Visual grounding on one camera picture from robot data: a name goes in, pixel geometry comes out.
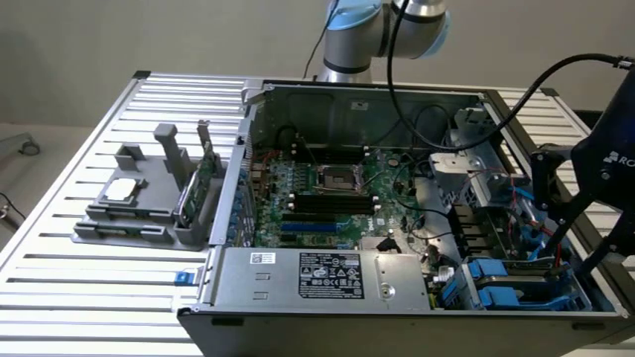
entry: white wall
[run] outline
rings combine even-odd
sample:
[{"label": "white wall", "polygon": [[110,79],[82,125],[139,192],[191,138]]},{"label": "white wall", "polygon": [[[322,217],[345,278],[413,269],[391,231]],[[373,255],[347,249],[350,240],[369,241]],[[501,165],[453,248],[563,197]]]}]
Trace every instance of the white wall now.
[{"label": "white wall", "polygon": [[[137,69],[301,76],[326,2],[0,0],[0,121],[95,125]],[[431,59],[397,61],[397,80],[527,86],[570,54],[635,54],[633,0],[447,3],[447,45]],[[549,86],[575,108],[602,109],[622,77],[581,64]]]}]

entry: caster wheel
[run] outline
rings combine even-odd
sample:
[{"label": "caster wheel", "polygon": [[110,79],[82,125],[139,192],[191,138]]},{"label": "caster wheel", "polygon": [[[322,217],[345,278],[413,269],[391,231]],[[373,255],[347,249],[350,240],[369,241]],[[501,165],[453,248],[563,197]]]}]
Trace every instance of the caster wheel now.
[{"label": "caster wheel", "polygon": [[41,153],[41,145],[35,141],[27,141],[18,152],[27,156],[35,156]]}]

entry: white sticker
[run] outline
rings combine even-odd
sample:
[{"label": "white sticker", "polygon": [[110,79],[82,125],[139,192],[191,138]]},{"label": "white sticker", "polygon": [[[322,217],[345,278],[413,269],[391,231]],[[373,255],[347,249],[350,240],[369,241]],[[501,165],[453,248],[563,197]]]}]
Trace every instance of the white sticker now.
[{"label": "white sticker", "polygon": [[253,253],[250,258],[251,264],[275,264],[277,263],[277,254],[275,253]]},{"label": "white sticker", "polygon": [[369,102],[351,102],[351,109],[353,110],[369,110]]}]

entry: floor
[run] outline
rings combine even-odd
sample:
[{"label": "floor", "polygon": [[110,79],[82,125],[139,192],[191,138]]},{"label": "floor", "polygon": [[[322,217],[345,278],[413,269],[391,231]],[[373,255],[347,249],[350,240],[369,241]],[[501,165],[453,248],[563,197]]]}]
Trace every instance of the floor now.
[{"label": "floor", "polygon": [[[0,153],[0,192],[29,215],[87,140],[93,128],[0,123],[0,139],[22,132],[31,133],[42,151],[37,156],[26,156],[18,152]],[[0,250],[13,235],[13,232],[0,226]]]}]

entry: green circuit board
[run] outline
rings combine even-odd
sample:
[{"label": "green circuit board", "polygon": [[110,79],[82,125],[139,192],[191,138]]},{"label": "green circuit board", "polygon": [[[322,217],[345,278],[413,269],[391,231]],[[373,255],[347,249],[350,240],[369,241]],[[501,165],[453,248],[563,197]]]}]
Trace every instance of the green circuit board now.
[{"label": "green circuit board", "polygon": [[[411,222],[418,214],[394,200],[398,194],[393,189],[394,179],[401,167],[391,167],[387,163],[390,159],[398,160],[399,155],[389,151],[378,152],[358,165],[362,182],[367,184],[362,186],[357,194],[377,196],[377,203],[382,208],[374,214],[337,214],[337,232],[293,232],[297,240],[289,242],[282,237],[290,232],[283,231],[281,227],[285,224],[283,215],[293,213],[289,207],[290,193],[338,195],[341,192],[319,187],[317,169],[319,165],[295,162],[285,154],[270,158],[266,165],[269,172],[262,177],[263,182],[257,185],[257,188],[261,188],[258,190],[261,198],[258,199],[257,246],[354,249],[363,237],[386,237],[389,229],[398,231],[402,217],[407,216]],[[346,170],[347,165],[338,165],[338,170],[341,169]],[[410,179],[409,170],[402,170],[398,181],[407,187]],[[399,195],[399,199],[407,205],[418,207],[417,197],[407,195],[407,188]]]}]

